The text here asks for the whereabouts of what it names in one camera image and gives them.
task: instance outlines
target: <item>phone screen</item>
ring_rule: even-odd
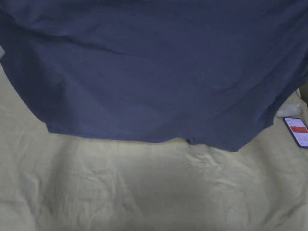
[[[297,118],[284,118],[284,120],[297,143],[302,147],[308,147],[308,129],[304,122]]]

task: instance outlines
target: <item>navy blue shirt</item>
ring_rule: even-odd
[[[236,151],[307,80],[308,0],[1,0],[0,45],[50,132]]]

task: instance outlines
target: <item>cream bedsheet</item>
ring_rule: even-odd
[[[1,69],[0,151],[1,231],[308,230],[308,151],[281,119],[236,153],[49,134]]]

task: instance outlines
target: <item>white object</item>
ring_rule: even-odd
[[[278,112],[276,113],[276,116],[278,118],[299,116],[301,112],[302,112],[302,108],[299,104],[286,104],[286,105],[283,105],[278,110]]]
[[[2,47],[0,46],[0,58],[4,55],[4,50],[2,49]]]

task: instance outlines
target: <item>blue cloth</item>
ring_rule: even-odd
[[[50,132],[236,151],[307,80],[307,0],[0,0],[1,64]]]

